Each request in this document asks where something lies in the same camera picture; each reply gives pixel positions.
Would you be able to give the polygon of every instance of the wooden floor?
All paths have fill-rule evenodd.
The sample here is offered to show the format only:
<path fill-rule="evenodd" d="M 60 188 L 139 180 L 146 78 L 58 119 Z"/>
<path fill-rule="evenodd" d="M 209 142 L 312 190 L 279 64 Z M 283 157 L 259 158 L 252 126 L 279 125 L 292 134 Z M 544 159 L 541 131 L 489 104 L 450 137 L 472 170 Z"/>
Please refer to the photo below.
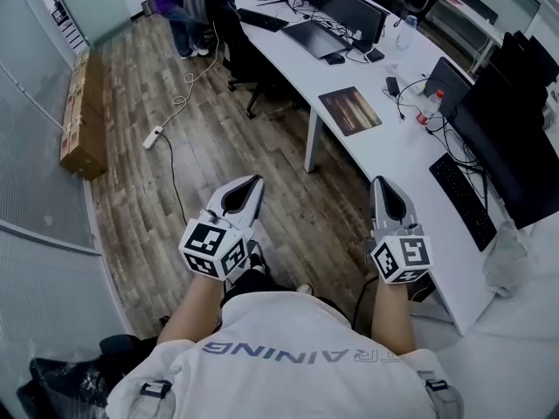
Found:
<path fill-rule="evenodd" d="M 159 332 L 191 279 L 177 250 L 184 224 L 171 182 L 169 146 L 142 142 L 188 94 L 186 72 L 212 58 L 178 58 L 158 16 L 136 20 L 102 48 L 109 171 L 93 182 L 107 264 L 139 337 Z M 266 191 L 254 224 L 272 274 L 283 285 L 313 284 L 353 315 L 365 278 L 363 239 L 370 230 L 369 184 L 330 132 L 322 134 L 319 167 L 303 168 L 308 111 L 262 97 L 245 117 L 250 93 L 230 93 L 221 58 L 194 86 L 187 106 L 166 127 L 186 217 L 197 217 L 212 192 L 242 175 L 260 174 Z M 362 304 L 364 330 L 374 285 Z"/>

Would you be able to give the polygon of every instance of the shoe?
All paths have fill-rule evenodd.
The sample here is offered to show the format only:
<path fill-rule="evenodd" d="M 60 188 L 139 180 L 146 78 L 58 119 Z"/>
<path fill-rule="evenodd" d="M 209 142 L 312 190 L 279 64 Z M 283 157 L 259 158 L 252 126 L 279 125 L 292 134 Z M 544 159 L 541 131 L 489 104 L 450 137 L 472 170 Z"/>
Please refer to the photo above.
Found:
<path fill-rule="evenodd" d="M 253 254 L 251 254 L 251 256 L 248 257 L 248 261 L 250 263 L 250 268 L 258 270 L 261 273 L 265 273 L 266 264 L 264 263 L 264 259 L 260 254 L 254 252 Z"/>
<path fill-rule="evenodd" d="M 198 54 L 198 56 L 202 57 L 210 54 L 210 50 L 208 50 L 207 48 L 195 48 L 194 51 Z"/>
<path fill-rule="evenodd" d="M 195 58 L 197 55 L 198 55 L 198 51 L 193 51 L 188 56 L 181 56 L 181 59 L 186 60 L 186 59 L 190 59 L 190 58 Z"/>
<path fill-rule="evenodd" d="M 314 287 L 312 287 L 310 284 L 302 284 L 299 287 L 297 287 L 297 292 L 314 296 Z"/>

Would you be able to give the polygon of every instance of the keyboard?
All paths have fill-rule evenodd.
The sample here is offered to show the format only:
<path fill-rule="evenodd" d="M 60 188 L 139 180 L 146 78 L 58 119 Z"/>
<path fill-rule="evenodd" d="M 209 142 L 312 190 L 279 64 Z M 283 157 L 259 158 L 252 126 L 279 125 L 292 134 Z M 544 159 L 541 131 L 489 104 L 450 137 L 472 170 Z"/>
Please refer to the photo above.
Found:
<path fill-rule="evenodd" d="M 241 22 L 253 24 L 254 26 L 273 32 L 279 31 L 289 25 L 289 22 L 286 22 L 285 20 L 267 16 L 266 14 L 260 14 L 259 12 L 254 12 L 253 10 L 240 8 L 237 12 L 241 16 Z"/>
<path fill-rule="evenodd" d="M 483 251 L 495 237 L 497 230 L 472 185 L 449 154 L 444 154 L 435 161 L 429 170 L 451 199 L 478 249 Z"/>

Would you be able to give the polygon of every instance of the plastic bottle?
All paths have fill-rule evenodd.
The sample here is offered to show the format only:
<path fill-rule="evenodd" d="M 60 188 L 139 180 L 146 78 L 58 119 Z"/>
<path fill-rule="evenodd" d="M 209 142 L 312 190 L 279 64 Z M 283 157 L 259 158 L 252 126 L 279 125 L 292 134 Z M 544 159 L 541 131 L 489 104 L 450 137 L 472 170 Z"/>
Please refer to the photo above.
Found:
<path fill-rule="evenodd" d="M 432 94 L 429 99 L 424 103 L 421 112 L 417 116 L 416 120 L 422 126 L 427 126 L 429 119 L 438 112 L 441 103 L 443 102 L 443 98 L 445 96 L 445 92 L 442 90 L 437 90 L 436 93 Z"/>
<path fill-rule="evenodd" d="M 411 40 L 413 39 L 413 34 L 416 32 L 418 27 L 418 18 L 415 16 L 408 16 L 404 20 L 404 24 L 400 29 L 400 33 L 396 38 L 396 46 L 405 52 L 411 44 Z"/>

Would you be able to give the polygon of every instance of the white desk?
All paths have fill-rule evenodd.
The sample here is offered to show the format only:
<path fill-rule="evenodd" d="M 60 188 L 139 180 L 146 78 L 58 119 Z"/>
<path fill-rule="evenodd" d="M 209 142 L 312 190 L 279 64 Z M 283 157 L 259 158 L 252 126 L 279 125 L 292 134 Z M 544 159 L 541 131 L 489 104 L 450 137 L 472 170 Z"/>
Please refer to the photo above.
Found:
<path fill-rule="evenodd" d="M 493 48 L 493 45 L 502 46 L 503 45 L 503 37 L 504 33 L 500 32 L 491 25 L 485 18 L 483 18 L 480 14 L 478 14 L 475 10 L 470 8 L 467 4 L 460 2 L 459 0 L 438 0 L 443 4 L 446 8 L 456 12 L 460 16 L 468 19 L 474 25 L 476 25 L 486 36 L 487 36 L 487 45 L 479 55 L 475 63 L 472 67 L 472 72 L 476 73 L 480 65 L 483 63 L 483 60 L 486 58 L 487 54 Z"/>
<path fill-rule="evenodd" d="M 258 7 L 256 0 L 236 2 L 239 8 L 256 10 L 290 22 L 302 21 L 302 17 L 293 14 L 284 3 Z M 459 333 L 464 334 L 493 299 L 482 273 L 484 258 L 490 247 L 484 253 L 478 251 L 458 211 L 429 172 L 429 166 L 445 152 L 443 146 L 416 123 L 414 108 L 402 107 L 407 119 L 400 122 L 396 105 L 382 92 L 386 87 L 385 79 L 394 75 L 387 70 L 387 65 L 397 64 L 398 74 L 421 79 L 421 73 L 431 72 L 438 59 L 445 56 L 419 32 L 413 38 L 410 49 L 400 52 L 395 47 L 399 29 L 392 27 L 396 20 L 395 15 L 389 15 L 385 37 L 381 38 L 378 46 L 386 58 L 372 65 L 348 60 L 342 65 L 328 65 L 324 60 L 315 59 L 281 31 L 273 33 L 249 24 L 243 24 L 243 30 L 311 106 L 305 160 L 307 171 L 314 166 L 321 129 L 326 124 L 370 181 L 377 175 L 384 175 L 410 196 L 418 221 L 424 226 L 426 234 L 431 236 L 435 257 L 431 277 L 450 313 L 449 320 Z M 359 57 L 355 51 L 350 56 Z M 403 88 L 405 83 L 399 79 L 399 85 Z M 349 86 L 355 86 L 370 103 L 383 121 L 381 126 L 344 136 L 322 105 L 319 95 Z M 411 93 L 404 95 L 405 101 L 412 99 Z M 455 155 L 464 157 L 461 145 L 452 134 L 449 134 L 449 142 Z M 491 196 L 489 214 L 499 227 L 502 215 Z"/>

